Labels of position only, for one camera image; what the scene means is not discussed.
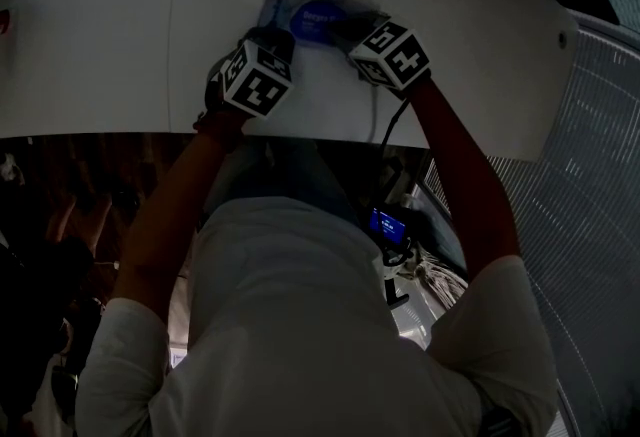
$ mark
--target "white panel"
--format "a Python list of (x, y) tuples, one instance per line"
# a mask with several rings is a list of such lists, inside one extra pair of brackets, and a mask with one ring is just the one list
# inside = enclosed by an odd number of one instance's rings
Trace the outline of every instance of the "white panel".
[[(554, 0), (361, 0), (411, 23), (432, 57), (434, 78), (487, 154), (540, 154), (571, 66), (575, 23)], [(263, 0), (174, 0), (169, 97), (171, 129), (191, 131), (206, 75), (255, 25)], [(567, 33), (561, 50), (558, 34)], [(371, 89), (335, 50), (298, 49), (295, 92), (254, 133), (380, 141), (399, 105)], [(426, 145), (411, 111), (391, 143)]]
[(171, 0), (0, 0), (0, 136), (169, 131)]

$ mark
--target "white fabric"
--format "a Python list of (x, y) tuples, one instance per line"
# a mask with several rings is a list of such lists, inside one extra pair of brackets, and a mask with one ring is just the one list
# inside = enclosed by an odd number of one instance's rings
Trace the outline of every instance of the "white fabric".
[(80, 379), (79, 436), (475, 436), (468, 378), (544, 435), (555, 372), (522, 260), (485, 268), (425, 353), (398, 336), (376, 255), (306, 204), (228, 202), (194, 252), (188, 356), (165, 378), (165, 326), (112, 300)]

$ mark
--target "blue display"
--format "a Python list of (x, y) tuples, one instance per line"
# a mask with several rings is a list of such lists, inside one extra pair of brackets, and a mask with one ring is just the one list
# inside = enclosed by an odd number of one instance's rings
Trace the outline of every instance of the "blue display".
[[(396, 220), (393, 217), (390, 217), (386, 213), (380, 212), (380, 222), (382, 222), (382, 228), (384, 229), (383, 234), (387, 240), (392, 241), (400, 245), (402, 243), (402, 239), (404, 238), (404, 230), (406, 226)], [(380, 232), (380, 227), (378, 224), (378, 210), (374, 209), (373, 213), (371, 213), (371, 220), (369, 220), (369, 228), (376, 233)]]

